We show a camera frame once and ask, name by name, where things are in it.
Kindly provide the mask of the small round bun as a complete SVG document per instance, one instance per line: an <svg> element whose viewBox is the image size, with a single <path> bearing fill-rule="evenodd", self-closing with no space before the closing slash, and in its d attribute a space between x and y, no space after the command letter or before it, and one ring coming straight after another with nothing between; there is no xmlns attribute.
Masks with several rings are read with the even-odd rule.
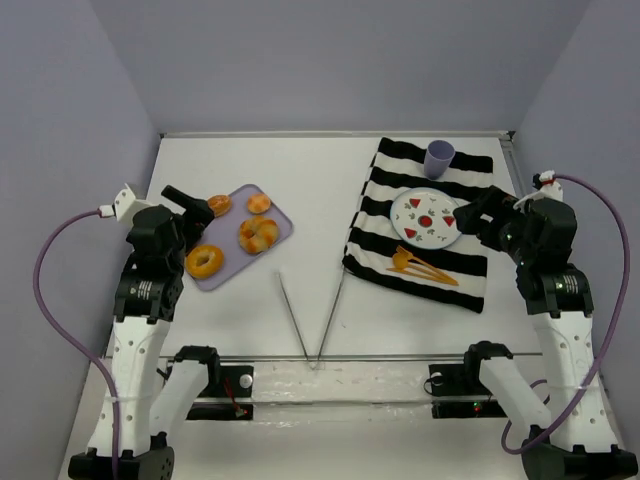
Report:
<svg viewBox="0 0 640 480"><path fill-rule="evenodd" d="M247 199L247 209L252 214L262 214L271 208L271 199L264 193L256 193Z"/></svg>

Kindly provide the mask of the metal serving tongs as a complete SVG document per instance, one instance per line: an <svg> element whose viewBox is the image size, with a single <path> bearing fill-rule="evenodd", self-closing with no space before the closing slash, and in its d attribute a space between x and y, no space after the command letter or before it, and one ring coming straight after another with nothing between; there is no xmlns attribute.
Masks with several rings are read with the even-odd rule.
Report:
<svg viewBox="0 0 640 480"><path fill-rule="evenodd" d="M324 355L344 285L344 267L329 275L327 285L313 283L304 287L296 274L291 279L282 269L276 269L274 274L301 354ZM306 364L311 371L318 371L324 363Z"/></svg>

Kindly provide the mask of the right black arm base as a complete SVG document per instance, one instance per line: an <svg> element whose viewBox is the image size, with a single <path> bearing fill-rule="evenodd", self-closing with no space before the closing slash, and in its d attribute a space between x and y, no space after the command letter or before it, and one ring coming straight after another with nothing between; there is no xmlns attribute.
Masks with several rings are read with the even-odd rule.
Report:
<svg viewBox="0 0 640 480"><path fill-rule="evenodd" d="M429 366L423 390L432 398L432 417L445 419L505 418L503 409L481 384L469 382L461 363Z"/></svg>

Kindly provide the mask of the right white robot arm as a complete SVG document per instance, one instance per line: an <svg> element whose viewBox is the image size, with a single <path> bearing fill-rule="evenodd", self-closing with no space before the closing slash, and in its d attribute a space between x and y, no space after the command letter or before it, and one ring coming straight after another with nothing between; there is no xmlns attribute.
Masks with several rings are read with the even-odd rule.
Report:
<svg viewBox="0 0 640 480"><path fill-rule="evenodd" d="M489 188L454 212L458 228L506 253L538 337L548 399L542 401L499 343L473 344L464 357L466 380L485 387L506 414L529 479L631 479L634 453L619 445L605 411L592 347L591 288L570 262L577 232L574 210L559 195L518 200Z"/></svg>

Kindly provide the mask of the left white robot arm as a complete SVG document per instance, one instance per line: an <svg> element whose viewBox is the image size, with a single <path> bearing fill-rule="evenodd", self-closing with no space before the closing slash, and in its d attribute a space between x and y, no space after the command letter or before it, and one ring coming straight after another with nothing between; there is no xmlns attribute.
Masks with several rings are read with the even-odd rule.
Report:
<svg viewBox="0 0 640 480"><path fill-rule="evenodd" d="M85 452L69 461L72 479L171 478L172 435L198 395L220 381L217 350L185 346L164 386L156 386L160 353L184 288L186 256L214 219L203 199L173 186L162 195L183 213L141 200L129 188L113 202L116 219L130 225L126 240L132 252L115 293L107 391Z"/></svg>

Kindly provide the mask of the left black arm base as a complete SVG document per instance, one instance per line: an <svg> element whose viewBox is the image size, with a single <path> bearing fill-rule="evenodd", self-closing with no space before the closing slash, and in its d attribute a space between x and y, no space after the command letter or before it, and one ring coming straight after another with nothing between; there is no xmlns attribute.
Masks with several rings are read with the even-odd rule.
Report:
<svg viewBox="0 0 640 480"><path fill-rule="evenodd" d="M251 421L254 366L223 364L220 379L210 382L190 408L188 421Z"/></svg>

